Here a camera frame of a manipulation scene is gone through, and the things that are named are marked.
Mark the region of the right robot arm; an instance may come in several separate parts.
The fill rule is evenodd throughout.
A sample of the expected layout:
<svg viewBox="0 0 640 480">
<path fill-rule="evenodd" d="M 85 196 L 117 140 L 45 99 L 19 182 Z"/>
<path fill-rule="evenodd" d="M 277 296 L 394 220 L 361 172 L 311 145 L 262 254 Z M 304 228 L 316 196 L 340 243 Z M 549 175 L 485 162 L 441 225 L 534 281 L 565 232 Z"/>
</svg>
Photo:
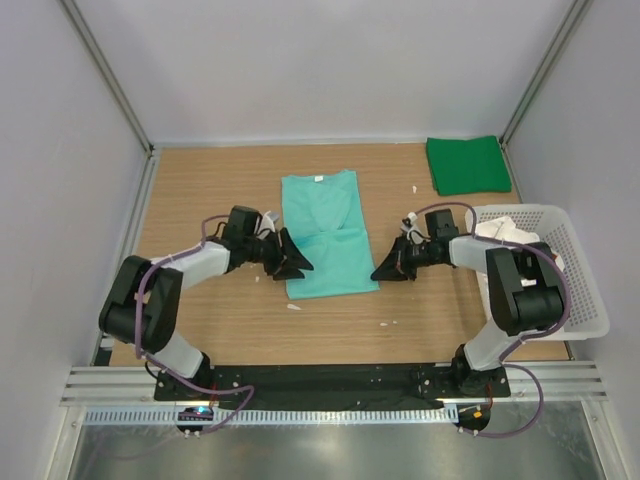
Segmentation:
<svg viewBox="0 0 640 480">
<path fill-rule="evenodd" d="M 546 243 L 522 243 L 462 234 L 451 210 L 441 205 L 425 213 L 426 233 L 417 214 L 402 221 L 402 233 L 371 274 L 374 281 L 414 281 L 422 267 L 446 264 L 486 276 L 490 318 L 456 350 L 451 366 L 436 377 L 446 393 L 479 397 L 504 375 L 503 361 L 530 338 L 541 338 L 566 320 L 570 289 Z"/>
</svg>

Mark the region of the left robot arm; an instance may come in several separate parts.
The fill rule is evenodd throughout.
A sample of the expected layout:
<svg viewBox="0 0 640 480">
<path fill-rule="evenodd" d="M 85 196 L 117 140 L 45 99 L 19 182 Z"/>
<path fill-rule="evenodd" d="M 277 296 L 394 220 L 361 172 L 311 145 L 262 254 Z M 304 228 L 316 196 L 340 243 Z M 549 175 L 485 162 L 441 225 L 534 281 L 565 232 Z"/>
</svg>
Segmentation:
<svg viewBox="0 0 640 480">
<path fill-rule="evenodd" d="M 186 250 L 123 261 L 99 314 L 99 328 L 184 387 L 213 394 L 209 357 L 177 330 L 182 293 L 250 263 L 260 264 L 275 281 L 297 280 L 314 269 L 279 215 L 234 206 L 228 214 L 201 223 L 201 238 Z"/>
</svg>

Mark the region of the teal t-shirt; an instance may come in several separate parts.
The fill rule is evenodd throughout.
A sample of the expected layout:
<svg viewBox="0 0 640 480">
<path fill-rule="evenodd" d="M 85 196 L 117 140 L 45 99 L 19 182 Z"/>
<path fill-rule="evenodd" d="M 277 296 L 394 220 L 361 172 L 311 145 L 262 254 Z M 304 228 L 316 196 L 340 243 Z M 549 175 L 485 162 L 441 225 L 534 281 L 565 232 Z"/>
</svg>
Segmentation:
<svg viewBox="0 0 640 480">
<path fill-rule="evenodd" d="M 281 179 L 284 226 L 313 269 L 288 280 L 291 300 L 375 292 L 373 255 L 362 211 L 357 174 Z"/>
</svg>

